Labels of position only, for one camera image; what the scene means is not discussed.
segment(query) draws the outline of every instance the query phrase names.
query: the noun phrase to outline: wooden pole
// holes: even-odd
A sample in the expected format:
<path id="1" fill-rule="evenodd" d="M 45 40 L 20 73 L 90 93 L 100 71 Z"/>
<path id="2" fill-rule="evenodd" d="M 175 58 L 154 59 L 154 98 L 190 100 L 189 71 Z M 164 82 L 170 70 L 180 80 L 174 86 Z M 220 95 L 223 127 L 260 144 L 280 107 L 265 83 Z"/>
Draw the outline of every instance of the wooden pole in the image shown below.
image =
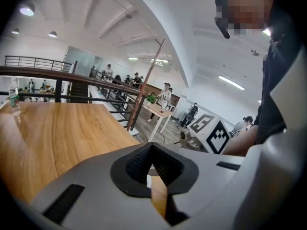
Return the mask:
<path id="1" fill-rule="evenodd" d="M 146 78 L 145 78 L 145 81 L 144 81 L 144 83 L 143 83 L 142 89 L 141 89 L 141 91 L 140 91 L 138 97 L 137 97 L 136 100 L 135 100 L 134 109 L 133 109 L 133 111 L 132 111 L 132 113 L 131 113 L 131 115 L 130 115 L 130 119 L 129 119 L 129 122 L 128 122 L 128 125 L 127 125 L 127 131 L 129 131 L 130 128 L 131 128 L 133 119 L 134 119 L 135 114 L 136 114 L 136 112 L 137 112 L 137 110 L 138 110 L 138 107 L 139 107 L 140 100 L 141 100 L 142 95 L 143 95 L 143 93 L 144 93 L 144 89 L 145 89 L 145 87 L 146 87 L 147 81 L 148 81 L 148 79 L 149 79 L 149 77 L 150 77 L 150 74 L 152 73 L 152 71 L 153 71 L 153 69 L 154 69 L 154 65 L 155 65 L 155 63 L 156 63 L 156 61 L 157 61 L 157 59 L 158 59 L 159 54 L 161 53 L 161 50 L 162 50 L 164 44 L 165 44 L 165 39 L 163 39 L 162 43 L 160 44 L 160 47 L 159 47 L 159 49 L 158 49 L 158 52 L 156 53 L 156 55 L 155 55 L 155 57 L 154 57 L 154 59 L 153 59 L 154 61 L 152 62 L 152 65 L 151 65 L 150 68 L 149 68 L 149 71 L 148 71 L 147 76 L 146 76 Z"/>

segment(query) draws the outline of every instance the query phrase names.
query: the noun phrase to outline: green bottle label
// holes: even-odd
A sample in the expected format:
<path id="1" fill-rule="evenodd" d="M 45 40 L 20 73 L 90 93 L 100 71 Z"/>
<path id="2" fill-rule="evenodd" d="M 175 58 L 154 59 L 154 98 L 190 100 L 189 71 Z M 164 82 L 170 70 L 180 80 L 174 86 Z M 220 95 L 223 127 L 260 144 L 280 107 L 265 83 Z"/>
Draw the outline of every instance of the green bottle label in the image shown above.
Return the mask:
<path id="1" fill-rule="evenodd" d="M 18 105 L 19 103 L 18 95 L 10 97 L 10 101 L 11 101 L 11 107 Z"/>

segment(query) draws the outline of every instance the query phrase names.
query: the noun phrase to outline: cable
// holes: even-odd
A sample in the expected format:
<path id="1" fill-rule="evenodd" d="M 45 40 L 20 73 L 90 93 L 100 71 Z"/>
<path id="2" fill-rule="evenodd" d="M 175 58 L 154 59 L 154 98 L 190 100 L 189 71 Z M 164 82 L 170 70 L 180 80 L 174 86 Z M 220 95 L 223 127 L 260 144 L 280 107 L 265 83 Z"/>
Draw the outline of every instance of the cable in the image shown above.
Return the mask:
<path id="1" fill-rule="evenodd" d="M 164 136 L 163 132 L 162 132 L 161 134 L 162 134 L 162 135 L 163 135 L 163 137 L 164 137 L 164 142 L 163 142 L 163 143 L 165 143 L 165 136 Z"/>

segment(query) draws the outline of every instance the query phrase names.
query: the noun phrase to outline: black cap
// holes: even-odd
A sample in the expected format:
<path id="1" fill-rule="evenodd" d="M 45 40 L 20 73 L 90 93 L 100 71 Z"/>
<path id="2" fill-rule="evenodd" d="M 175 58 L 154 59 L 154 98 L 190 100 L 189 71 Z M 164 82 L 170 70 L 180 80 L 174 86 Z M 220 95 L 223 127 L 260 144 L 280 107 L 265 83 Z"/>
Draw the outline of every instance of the black cap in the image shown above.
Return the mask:
<path id="1" fill-rule="evenodd" d="M 244 121 L 249 121 L 250 123 L 252 123 L 253 122 L 253 117 L 247 116 L 247 117 L 244 117 L 243 120 Z"/>
<path id="2" fill-rule="evenodd" d="M 224 38 L 229 39 L 228 32 L 228 0 L 215 0 L 216 11 L 218 16 L 214 18 L 214 22 L 220 29 Z"/>

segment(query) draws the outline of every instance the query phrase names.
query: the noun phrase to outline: wooden table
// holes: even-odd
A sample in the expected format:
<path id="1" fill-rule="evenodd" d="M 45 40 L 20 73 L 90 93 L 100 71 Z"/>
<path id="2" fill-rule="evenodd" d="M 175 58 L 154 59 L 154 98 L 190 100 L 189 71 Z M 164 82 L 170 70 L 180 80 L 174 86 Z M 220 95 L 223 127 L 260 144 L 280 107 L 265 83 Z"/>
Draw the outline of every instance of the wooden table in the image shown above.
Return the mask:
<path id="1" fill-rule="evenodd" d="M 26 202 L 79 162 L 139 144 L 104 105 L 20 102 L 0 110 L 0 175 Z"/>
<path id="2" fill-rule="evenodd" d="M 158 127 L 160 126 L 160 124 L 162 122 L 162 119 L 165 118 L 165 117 L 167 118 L 165 124 L 163 125 L 163 127 L 162 127 L 162 129 L 160 131 L 161 134 L 164 131 L 164 129 L 165 129 L 165 127 L 166 127 L 166 125 L 167 125 L 167 123 L 168 123 L 168 121 L 171 118 L 173 113 L 170 112 L 170 111 L 167 111 L 167 109 L 165 109 L 164 112 L 161 113 L 160 112 L 161 106 L 159 106 L 157 104 L 152 104 L 152 103 L 150 103 L 149 105 L 144 104 L 143 108 L 145 108 L 146 110 L 150 111 L 151 113 L 153 113 L 153 114 L 155 114 L 155 115 L 157 115 L 159 117 L 159 120 L 158 120 L 157 124 L 155 125 L 152 134 L 150 135 L 150 137 L 148 139 L 148 142 L 151 142 L 153 140 L 153 138 L 154 138 L 155 133 L 158 130 Z"/>

